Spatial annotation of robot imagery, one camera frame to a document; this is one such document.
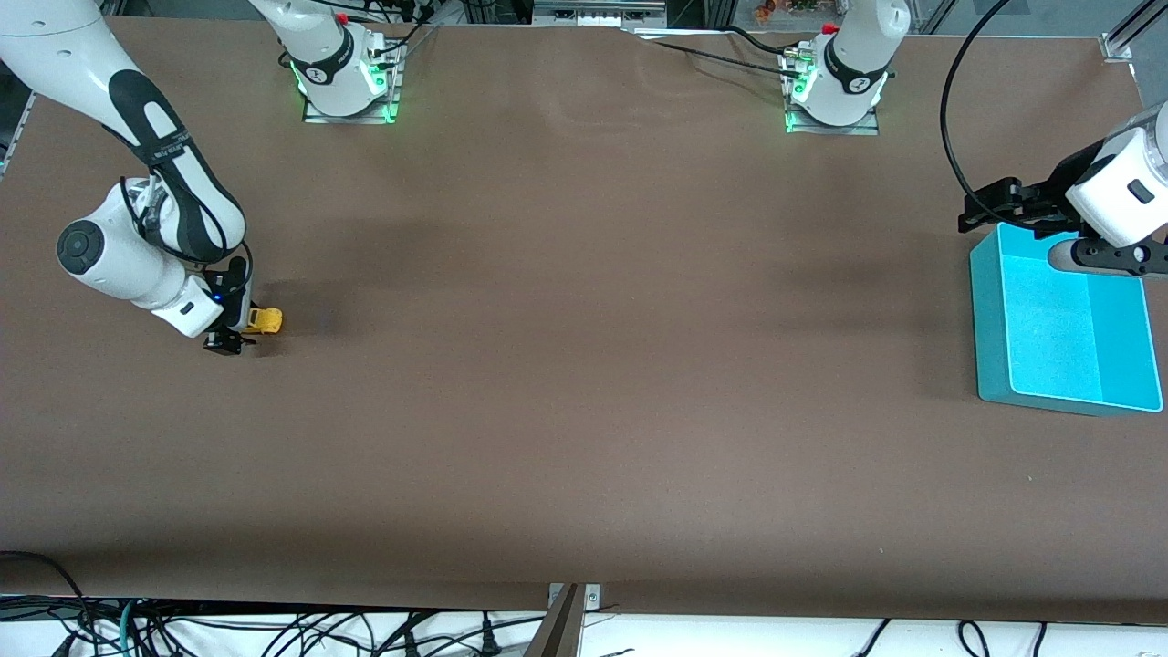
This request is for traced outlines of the teal plastic bin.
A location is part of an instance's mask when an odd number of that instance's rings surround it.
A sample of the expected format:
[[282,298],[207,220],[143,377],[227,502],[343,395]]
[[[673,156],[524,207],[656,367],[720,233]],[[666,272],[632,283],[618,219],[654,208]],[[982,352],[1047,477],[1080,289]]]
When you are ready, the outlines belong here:
[[1064,274],[1048,262],[1058,242],[997,224],[972,249],[976,394],[1100,417],[1162,412],[1143,283]]

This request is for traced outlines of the grey power strip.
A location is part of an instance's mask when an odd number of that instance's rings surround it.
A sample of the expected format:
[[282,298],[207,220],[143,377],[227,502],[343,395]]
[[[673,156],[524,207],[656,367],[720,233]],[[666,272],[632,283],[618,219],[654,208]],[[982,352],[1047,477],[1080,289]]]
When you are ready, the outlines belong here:
[[666,0],[531,0],[533,26],[668,26]]

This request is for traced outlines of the dark stand leg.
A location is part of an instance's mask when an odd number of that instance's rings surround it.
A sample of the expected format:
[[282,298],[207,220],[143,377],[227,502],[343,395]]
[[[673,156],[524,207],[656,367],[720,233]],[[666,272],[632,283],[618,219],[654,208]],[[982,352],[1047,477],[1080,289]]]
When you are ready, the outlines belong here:
[[559,586],[523,657],[579,657],[580,629],[588,601],[588,586]]

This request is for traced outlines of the aluminium frame corner bracket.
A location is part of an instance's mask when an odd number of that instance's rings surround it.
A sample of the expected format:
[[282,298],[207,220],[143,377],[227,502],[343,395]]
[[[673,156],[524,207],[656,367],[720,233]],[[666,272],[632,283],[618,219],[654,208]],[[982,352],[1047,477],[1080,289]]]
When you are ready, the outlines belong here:
[[1131,61],[1132,46],[1163,18],[1168,18],[1168,0],[1140,0],[1113,29],[1099,37],[1105,61]]

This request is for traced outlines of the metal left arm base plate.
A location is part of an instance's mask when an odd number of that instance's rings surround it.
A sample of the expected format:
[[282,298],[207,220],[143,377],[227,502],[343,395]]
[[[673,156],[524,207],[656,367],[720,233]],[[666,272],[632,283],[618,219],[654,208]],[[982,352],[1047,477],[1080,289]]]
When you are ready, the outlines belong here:
[[813,133],[822,136],[877,136],[880,134],[880,117],[875,109],[876,101],[880,101],[880,92],[868,101],[865,113],[858,122],[850,125],[835,126],[818,120],[807,108],[799,104],[801,96],[807,95],[812,83],[816,79],[813,54],[801,48],[785,48],[784,53],[777,55],[777,63],[783,72],[794,72],[793,78],[785,78],[783,82],[785,130],[787,133]]

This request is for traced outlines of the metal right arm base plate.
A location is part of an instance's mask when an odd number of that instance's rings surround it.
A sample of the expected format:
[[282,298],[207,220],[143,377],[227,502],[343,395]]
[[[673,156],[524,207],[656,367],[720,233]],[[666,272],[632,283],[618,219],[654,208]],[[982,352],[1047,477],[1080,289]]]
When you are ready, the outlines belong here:
[[350,26],[348,62],[326,71],[296,63],[297,90],[305,99],[303,122],[383,125],[397,120],[408,49],[383,34]]

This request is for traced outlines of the small metal edge bracket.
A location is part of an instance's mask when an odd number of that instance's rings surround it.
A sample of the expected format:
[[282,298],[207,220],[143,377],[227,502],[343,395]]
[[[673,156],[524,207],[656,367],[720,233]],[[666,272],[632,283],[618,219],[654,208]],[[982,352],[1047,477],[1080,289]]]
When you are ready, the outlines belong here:
[[[566,587],[566,583],[554,582],[549,586],[549,594],[547,595],[547,607],[552,608],[558,599],[559,592]],[[579,585],[580,599],[584,599],[584,611],[593,613],[600,610],[602,607],[602,585],[600,583],[584,583]]]

